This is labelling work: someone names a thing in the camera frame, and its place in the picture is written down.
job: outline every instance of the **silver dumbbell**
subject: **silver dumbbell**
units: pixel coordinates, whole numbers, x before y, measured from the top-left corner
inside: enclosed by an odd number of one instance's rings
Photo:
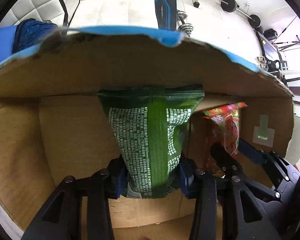
[[[177,10],[177,21],[182,23],[182,25],[179,26],[178,31],[185,33],[190,37],[191,32],[193,31],[193,25],[191,23],[185,23],[184,20],[186,18],[187,14],[184,11]]]

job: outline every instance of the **white tufted headboard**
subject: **white tufted headboard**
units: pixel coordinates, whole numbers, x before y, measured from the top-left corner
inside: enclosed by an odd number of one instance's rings
[[[18,0],[2,19],[0,27],[17,25],[28,18],[39,21],[51,20],[62,26],[64,15],[59,0]]]

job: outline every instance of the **dumbbell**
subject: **dumbbell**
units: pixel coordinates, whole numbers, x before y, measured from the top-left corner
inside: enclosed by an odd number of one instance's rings
[[[177,21],[182,23],[182,25],[179,26],[178,31],[183,32],[190,37],[191,32],[193,31],[193,25],[191,23],[185,23],[187,17],[188,16],[184,11],[177,10]]]
[[[221,0],[220,6],[226,12],[234,12],[235,10],[237,10],[244,14],[246,17],[248,17],[248,22],[252,28],[259,28],[261,26],[260,18],[255,14],[248,15],[239,10],[238,4],[235,0]]]

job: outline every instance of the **cardboard flap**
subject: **cardboard flap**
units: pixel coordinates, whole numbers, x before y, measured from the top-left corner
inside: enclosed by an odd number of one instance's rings
[[[270,74],[234,63],[210,45],[186,40],[171,48],[142,35],[54,34],[34,55],[14,58],[0,68],[0,97],[200,83],[212,93],[291,97],[290,91]]]

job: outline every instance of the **bolt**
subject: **bolt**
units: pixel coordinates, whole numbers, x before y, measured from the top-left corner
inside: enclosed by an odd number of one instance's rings
[[[199,174],[199,175],[203,175],[203,174],[205,174],[205,171],[204,171],[203,169],[201,169],[201,168],[197,168],[197,169],[195,170],[195,173],[197,173],[197,174]]]
[[[73,176],[66,176],[65,177],[65,182],[66,183],[70,183],[70,182],[72,182],[74,180],[74,177]]]
[[[239,182],[240,178],[238,176],[232,176],[232,181],[233,182]]]
[[[101,175],[107,175],[109,173],[108,169],[101,169],[100,174]]]

